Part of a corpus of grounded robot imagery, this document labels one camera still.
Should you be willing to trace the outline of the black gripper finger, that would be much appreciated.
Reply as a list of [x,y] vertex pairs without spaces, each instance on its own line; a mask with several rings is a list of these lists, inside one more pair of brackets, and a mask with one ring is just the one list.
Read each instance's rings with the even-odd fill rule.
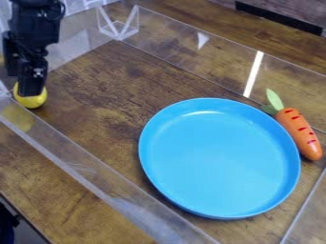
[[23,97],[41,94],[48,63],[41,55],[21,52],[17,58],[17,94]]
[[4,64],[8,76],[17,76],[17,61],[19,61],[19,50],[17,44],[13,40],[12,33],[5,30],[1,33],[3,36],[3,52],[4,52]]

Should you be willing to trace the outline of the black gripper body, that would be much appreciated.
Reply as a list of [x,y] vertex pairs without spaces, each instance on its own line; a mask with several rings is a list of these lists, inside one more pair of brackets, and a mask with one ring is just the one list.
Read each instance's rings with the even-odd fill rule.
[[31,50],[43,50],[48,45],[57,43],[65,4],[60,0],[9,1],[9,37],[15,43]]

